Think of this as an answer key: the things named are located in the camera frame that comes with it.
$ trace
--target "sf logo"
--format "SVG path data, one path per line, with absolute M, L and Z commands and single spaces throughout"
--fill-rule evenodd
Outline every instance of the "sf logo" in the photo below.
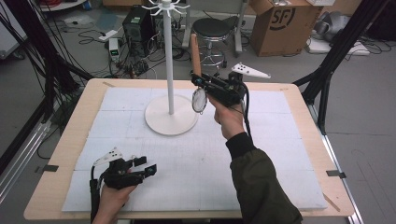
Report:
M 295 7 L 283 10 L 276 10 L 274 13 L 274 17 L 271 20 L 270 30 L 278 31 L 285 29 L 293 20 L 295 11 Z

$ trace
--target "power strip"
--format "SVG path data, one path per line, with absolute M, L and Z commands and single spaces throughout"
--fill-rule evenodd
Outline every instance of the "power strip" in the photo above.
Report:
M 99 36 L 99 39 L 101 39 L 101 40 L 107 40 L 107 39 L 109 39 L 111 36 L 115 35 L 116 33 L 117 33 L 117 31 L 111 30 L 111 31 L 107 32 L 105 36 L 102 36 L 102 35 Z

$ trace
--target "dark jacket sleeve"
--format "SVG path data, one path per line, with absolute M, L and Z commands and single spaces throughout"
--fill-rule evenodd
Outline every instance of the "dark jacket sleeve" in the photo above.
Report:
M 254 147 L 246 133 L 234 136 L 226 146 L 244 223 L 301 223 L 302 216 L 281 188 L 267 154 Z

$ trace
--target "cardboard box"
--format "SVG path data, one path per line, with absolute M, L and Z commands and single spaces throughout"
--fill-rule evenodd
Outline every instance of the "cardboard box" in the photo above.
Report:
M 279 6 L 272 0 L 250 0 L 257 13 L 250 45 L 257 56 L 291 55 L 303 50 L 323 7 L 305 0 L 286 2 L 286 6 Z

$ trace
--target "human hand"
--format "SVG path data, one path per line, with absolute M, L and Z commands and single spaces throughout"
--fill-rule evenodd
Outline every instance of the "human hand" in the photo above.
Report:
M 93 220 L 94 224 L 115 223 L 117 221 L 117 213 L 124 204 L 129 200 L 129 194 L 136 189 L 137 186 L 131 186 L 123 189 L 113 189 L 104 185 L 99 203 L 99 210 Z
M 233 105 L 227 108 L 209 94 L 208 99 L 216 108 L 215 121 L 221 125 L 222 135 L 227 140 L 245 131 L 243 125 L 244 115 L 241 105 Z

